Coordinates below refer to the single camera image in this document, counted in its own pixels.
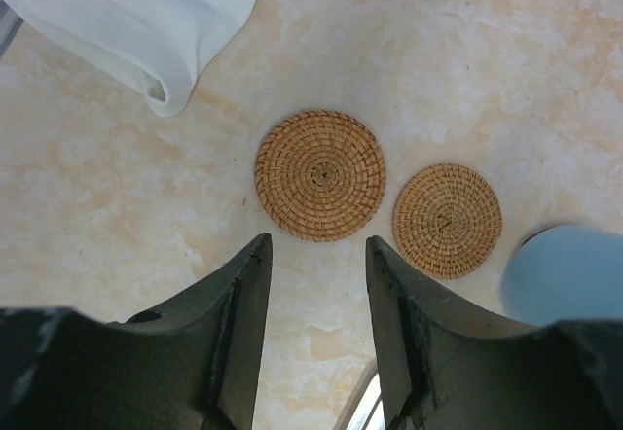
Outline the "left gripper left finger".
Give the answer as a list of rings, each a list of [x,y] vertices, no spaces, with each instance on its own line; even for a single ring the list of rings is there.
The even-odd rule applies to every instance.
[[[262,233],[124,323],[69,307],[1,311],[5,429],[248,429],[272,277]]]

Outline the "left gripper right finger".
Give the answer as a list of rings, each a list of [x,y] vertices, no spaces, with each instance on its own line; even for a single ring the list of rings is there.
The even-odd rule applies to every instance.
[[[486,310],[366,242],[389,429],[618,429],[622,325],[533,327]]]

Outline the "white and blue cup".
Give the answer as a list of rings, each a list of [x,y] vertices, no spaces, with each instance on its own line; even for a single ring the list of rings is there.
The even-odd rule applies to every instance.
[[[622,318],[622,235],[575,225],[547,228],[511,256],[500,284],[507,317],[543,327]]]

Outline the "woven coaster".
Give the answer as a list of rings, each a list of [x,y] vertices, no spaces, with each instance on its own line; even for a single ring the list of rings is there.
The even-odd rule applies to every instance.
[[[464,277],[482,266],[502,234],[502,211],[493,187],[473,169],[437,163],[415,174],[392,210],[400,255],[438,280]]]
[[[254,164],[257,196],[289,234],[337,241],[361,230],[385,195],[385,160],[375,135],[339,111],[308,110],[276,124]]]

